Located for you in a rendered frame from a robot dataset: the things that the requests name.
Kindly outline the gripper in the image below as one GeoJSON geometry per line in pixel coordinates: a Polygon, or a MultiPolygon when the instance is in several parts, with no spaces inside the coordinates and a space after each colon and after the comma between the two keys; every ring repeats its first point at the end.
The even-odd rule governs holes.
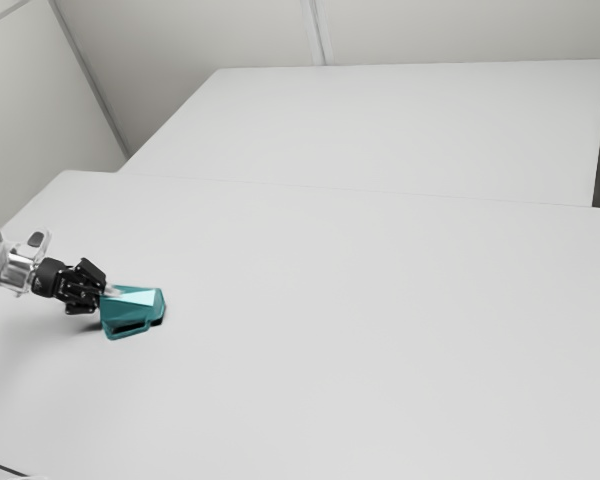
{"type": "Polygon", "coordinates": [[[56,298],[65,304],[67,315],[94,313],[100,296],[120,297],[122,291],[107,282],[106,274],[87,258],[71,270],[63,262],[45,257],[35,269],[31,292],[43,298],[56,298]],[[71,283],[78,275],[79,283],[71,283]]]}

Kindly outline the teal faceted mug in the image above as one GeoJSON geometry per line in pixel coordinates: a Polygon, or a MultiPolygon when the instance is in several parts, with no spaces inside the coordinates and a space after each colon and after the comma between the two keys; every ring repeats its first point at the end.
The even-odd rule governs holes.
{"type": "Polygon", "coordinates": [[[166,302],[160,288],[116,285],[120,294],[101,296],[100,323],[109,340],[148,331],[163,322],[166,302]]]}

